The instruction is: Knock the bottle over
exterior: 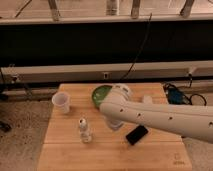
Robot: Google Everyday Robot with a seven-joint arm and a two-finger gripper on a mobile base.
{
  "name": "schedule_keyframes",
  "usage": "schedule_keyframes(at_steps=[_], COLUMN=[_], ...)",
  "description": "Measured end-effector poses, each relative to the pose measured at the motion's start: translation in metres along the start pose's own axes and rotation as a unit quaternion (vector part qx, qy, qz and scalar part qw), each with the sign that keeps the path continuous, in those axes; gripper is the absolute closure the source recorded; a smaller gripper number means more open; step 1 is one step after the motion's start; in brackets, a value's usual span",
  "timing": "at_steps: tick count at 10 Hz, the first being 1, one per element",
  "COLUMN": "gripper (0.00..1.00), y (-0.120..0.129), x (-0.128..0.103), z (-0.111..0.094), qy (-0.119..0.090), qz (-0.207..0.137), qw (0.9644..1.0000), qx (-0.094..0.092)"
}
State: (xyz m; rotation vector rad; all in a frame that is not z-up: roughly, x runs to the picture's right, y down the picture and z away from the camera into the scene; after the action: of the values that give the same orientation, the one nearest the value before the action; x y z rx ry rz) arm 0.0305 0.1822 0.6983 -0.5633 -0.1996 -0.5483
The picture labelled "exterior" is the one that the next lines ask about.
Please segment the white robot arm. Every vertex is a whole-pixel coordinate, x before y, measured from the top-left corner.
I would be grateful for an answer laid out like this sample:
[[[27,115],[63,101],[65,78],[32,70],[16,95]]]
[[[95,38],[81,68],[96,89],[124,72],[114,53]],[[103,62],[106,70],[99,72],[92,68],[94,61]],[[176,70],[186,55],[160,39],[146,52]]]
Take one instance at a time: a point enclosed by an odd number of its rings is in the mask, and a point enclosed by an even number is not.
[[[101,102],[100,112],[113,120],[213,143],[213,106],[134,102],[131,94],[126,84],[115,84]]]

